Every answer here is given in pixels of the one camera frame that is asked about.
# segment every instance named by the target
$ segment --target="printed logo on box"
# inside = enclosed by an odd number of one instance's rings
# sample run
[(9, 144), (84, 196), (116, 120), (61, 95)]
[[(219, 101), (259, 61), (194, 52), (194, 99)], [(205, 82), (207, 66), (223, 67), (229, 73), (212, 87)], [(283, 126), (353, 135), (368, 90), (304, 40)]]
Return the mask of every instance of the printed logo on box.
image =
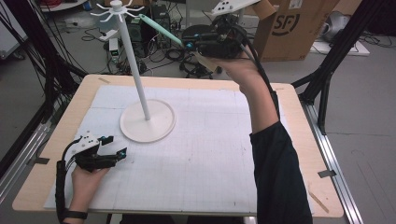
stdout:
[(288, 35), (297, 26), (299, 19), (300, 19), (300, 14), (287, 15), (287, 16), (279, 15), (276, 18), (274, 31), (272, 32), (272, 35), (276, 35), (276, 36)]

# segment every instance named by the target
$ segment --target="round white base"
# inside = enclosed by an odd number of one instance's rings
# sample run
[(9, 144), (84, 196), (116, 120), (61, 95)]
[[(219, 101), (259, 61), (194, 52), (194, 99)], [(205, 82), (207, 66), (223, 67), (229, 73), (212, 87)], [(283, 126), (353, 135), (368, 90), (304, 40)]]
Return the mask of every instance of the round white base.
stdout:
[(163, 139), (172, 132), (176, 116), (171, 106), (158, 100), (147, 100), (150, 120), (146, 120), (142, 105), (128, 106), (121, 115), (122, 132), (131, 140), (150, 143)]

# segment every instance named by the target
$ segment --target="white vertical pole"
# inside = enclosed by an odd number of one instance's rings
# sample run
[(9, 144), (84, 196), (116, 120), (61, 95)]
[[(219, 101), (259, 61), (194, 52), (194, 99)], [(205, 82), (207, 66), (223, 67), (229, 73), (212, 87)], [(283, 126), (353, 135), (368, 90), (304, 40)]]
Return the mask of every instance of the white vertical pole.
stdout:
[[(113, 6), (114, 11), (120, 10), (118, 6)], [(139, 70), (137, 69), (136, 58), (134, 57), (134, 49), (132, 48), (131, 39), (129, 37), (128, 28), (126, 27), (125, 17), (120, 14), (117, 18), (117, 25), (119, 26), (119, 31), (121, 33), (121, 39), (123, 46), (125, 48), (126, 55), (128, 57), (129, 65), (131, 66), (131, 72), (134, 77), (134, 84), (137, 88), (137, 93), (139, 94), (140, 103), (143, 107), (143, 112), (145, 113), (146, 120), (150, 120), (149, 108), (146, 101), (145, 92), (143, 91), (142, 81), (140, 80)]]

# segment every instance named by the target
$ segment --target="black shirt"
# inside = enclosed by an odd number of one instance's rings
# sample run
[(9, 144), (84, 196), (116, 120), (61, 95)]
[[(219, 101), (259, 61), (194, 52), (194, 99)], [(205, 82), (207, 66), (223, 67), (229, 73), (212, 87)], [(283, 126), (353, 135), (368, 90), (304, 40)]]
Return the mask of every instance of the black shirt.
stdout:
[(312, 223), (297, 153), (282, 123), (251, 134), (250, 142), (258, 223)]

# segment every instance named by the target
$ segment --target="gray floor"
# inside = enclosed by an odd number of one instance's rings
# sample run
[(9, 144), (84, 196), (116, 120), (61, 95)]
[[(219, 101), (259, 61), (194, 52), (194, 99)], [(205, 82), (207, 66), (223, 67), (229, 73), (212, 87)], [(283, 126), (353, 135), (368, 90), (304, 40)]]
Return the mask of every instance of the gray floor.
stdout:
[[(62, 37), (69, 51), (89, 72), (106, 71), (106, 53), (98, 41), (83, 42), (83, 31)], [(332, 79), (326, 119), (327, 133), (364, 223), (396, 220), (396, 48), (366, 43), (369, 57), (347, 56)], [(324, 55), (310, 53), (304, 61), (265, 63), (272, 82), (291, 83), (315, 71)], [(148, 68), (166, 63), (150, 63)], [(184, 77), (178, 63), (148, 71), (144, 76)], [(214, 79), (227, 79), (225, 74)], [(44, 96), (28, 60), (0, 63), (0, 158), (41, 106)], [(0, 205), (0, 223), (55, 223), (55, 214), (21, 213), (11, 204), (28, 175), (21, 178)], [(103, 215), (88, 223), (105, 223)], [(345, 218), (316, 219), (316, 223), (346, 223)]]

